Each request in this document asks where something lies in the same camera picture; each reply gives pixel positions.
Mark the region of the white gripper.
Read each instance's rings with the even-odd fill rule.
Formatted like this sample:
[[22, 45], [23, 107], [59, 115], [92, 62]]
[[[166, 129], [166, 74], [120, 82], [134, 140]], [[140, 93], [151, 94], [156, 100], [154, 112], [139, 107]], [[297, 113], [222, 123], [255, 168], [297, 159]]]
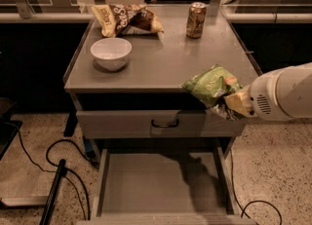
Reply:
[[293, 81], [288, 80], [291, 67], [273, 70], [256, 78], [247, 92], [226, 96], [227, 107], [241, 115], [251, 117], [254, 113], [266, 121], [289, 121], [293, 117], [285, 102], [291, 93]]

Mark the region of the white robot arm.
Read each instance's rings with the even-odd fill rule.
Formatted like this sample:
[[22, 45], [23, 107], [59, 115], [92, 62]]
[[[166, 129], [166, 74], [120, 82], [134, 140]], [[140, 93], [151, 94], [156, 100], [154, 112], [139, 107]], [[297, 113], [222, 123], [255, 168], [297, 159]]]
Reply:
[[245, 117], [267, 121], [312, 118], [312, 63], [265, 73], [224, 100], [229, 109]]

